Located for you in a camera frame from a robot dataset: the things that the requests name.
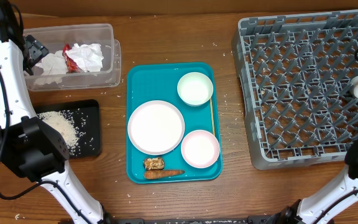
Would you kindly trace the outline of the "rice pile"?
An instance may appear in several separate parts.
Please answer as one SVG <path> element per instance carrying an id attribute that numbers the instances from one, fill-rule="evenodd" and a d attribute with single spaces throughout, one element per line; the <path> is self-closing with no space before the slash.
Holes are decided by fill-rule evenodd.
<path id="1" fill-rule="evenodd" d="M 91 121 L 84 111 L 47 111 L 37 115 L 62 135 L 71 159 L 99 154 L 98 135 L 93 131 Z"/>

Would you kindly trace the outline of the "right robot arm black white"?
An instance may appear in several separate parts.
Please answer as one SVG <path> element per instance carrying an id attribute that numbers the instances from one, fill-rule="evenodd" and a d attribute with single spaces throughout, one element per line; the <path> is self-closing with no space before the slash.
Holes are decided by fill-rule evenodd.
<path id="1" fill-rule="evenodd" d="M 343 170 L 315 194 L 296 201 L 266 223 L 332 223 L 333 218 L 358 202 L 358 139 L 345 156 Z"/>

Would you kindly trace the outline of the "large white plate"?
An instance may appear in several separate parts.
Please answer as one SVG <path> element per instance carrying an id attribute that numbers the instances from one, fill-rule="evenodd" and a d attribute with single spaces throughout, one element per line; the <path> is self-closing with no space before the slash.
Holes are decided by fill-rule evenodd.
<path id="1" fill-rule="evenodd" d="M 131 114 L 127 133 L 132 145 L 144 154 L 157 156 L 174 150 L 185 133 L 185 120 L 173 104 L 152 100 Z"/>

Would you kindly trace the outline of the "red snack wrapper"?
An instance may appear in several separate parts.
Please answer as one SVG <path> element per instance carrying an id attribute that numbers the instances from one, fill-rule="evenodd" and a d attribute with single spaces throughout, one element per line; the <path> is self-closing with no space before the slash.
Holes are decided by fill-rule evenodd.
<path id="1" fill-rule="evenodd" d="M 65 59 L 65 64 L 67 66 L 68 73 L 80 73 L 82 70 L 77 66 L 77 64 L 67 55 L 67 51 L 71 50 L 69 44 L 65 44 L 63 47 L 62 55 Z"/>

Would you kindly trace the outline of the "white napkin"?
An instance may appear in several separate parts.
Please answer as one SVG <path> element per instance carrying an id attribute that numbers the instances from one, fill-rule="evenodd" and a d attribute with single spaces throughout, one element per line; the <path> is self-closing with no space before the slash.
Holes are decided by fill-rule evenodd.
<path id="1" fill-rule="evenodd" d="M 57 77 L 57 75 L 66 74 L 68 72 L 62 50 L 58 50 L 54 54 L 48 54 L 35 66 L 43 69 L 41 76 L 46 76 L 46 78 L 36 79 L 36 85 L 61 83 L 62 77 Z"/>
<path id="2" fill-rule="evenodd" d="M 100 72 L 103 68 L 103 53 L 100 44 L 74 44 L 66 55 L 84 72 Z"/>

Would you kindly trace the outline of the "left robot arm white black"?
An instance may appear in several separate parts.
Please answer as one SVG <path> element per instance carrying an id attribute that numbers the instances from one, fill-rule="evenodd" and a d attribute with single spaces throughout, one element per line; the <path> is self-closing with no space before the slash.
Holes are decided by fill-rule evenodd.
<path id="1" fill-rule="evenodd" d="M 62 135 L 43 122 L 32 106 L 24 74 L 47 54 L 41 43 L 24 36 L 18 8 L 0 0 L 0 166 L 33 183 L 13 196 L 0 191 L 0 198 L 15 200 L 41 186 L 74 223 L 113 223 L 74 174 Z"/>

